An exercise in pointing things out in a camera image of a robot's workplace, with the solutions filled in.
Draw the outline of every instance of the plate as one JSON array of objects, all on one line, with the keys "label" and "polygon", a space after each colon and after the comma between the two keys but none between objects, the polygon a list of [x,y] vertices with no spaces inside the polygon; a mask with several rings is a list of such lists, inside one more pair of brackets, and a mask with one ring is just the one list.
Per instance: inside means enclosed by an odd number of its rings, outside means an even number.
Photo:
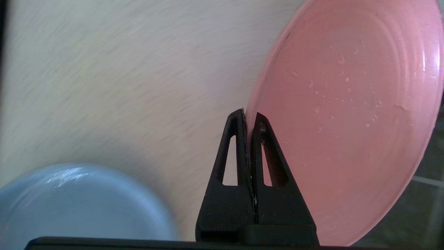
[{"label": "plate", "polygon": [[435,0],[309,0],[279,36],[247,107],[268,117],[322,245],[348,246],[390,210],[443,92]]},{"label": "plate", "polygon": [[0,190],[0,249],[22,250],[41,236],[177,240],[154,193],[96,165],[53,165]]}]

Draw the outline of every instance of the white surface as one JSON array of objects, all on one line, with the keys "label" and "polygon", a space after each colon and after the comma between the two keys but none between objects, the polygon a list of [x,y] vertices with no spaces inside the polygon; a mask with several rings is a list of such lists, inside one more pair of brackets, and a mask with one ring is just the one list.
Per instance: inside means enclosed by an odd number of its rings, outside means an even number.
[{"label": "white surface", "polygon": [[300,4],[11,1],[0,186],[58,162],[108,165],[153,188],[194,240],[226,117]]},{"label": "white surface", "polygon": [[125,174],[90,164],[60,164],[0,192],[0,249],[23,250],[42,236],[177,240],[168,209]]}]

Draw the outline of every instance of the light blue bowl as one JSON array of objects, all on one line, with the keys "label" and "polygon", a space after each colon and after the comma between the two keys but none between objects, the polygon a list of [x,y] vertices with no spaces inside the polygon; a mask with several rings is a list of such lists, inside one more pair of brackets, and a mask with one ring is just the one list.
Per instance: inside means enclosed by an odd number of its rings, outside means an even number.
[{"label": "light blue bowl", "polygon": [[170,212],[145,186],[109,168],[53,165],[0,190],[0,249],[41,236],[177,240]]}]

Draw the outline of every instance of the water droplet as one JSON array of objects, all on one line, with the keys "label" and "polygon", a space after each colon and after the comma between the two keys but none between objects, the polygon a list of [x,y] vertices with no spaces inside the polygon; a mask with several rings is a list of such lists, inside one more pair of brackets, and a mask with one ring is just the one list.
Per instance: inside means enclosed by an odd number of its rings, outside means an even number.
[{"label": "water droplet", "polygon": [[316,107],[313,109],[313,114],[318,115],[320,113],[320,111],[321,111],[321,108]]},{"label": "water droplet", "polygon": [[337,63],[340,65],[343,65],[345,63],[345,57],[344,56],[339,56],[339,59],[337,60]]},{"label": "water droplet", "polygon": [[299,77],[299,74],[296,73],[296,71],[294,71],[294,70],[292,70],[292,71],[290,72],[290,74],[291,74],[293,77],[295,77],[295,78],[298,78],[298,77]]}]

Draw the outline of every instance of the pink plate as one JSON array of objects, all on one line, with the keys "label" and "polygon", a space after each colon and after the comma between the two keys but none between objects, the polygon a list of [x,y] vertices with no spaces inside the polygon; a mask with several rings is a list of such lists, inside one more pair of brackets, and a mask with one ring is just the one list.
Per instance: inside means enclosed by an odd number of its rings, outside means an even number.
[{"label": "pink plate", "polygon": [[247,108],[270,120],[322,245],[369,232],[409,183],[443,92],[435,0],[309,0]]}]

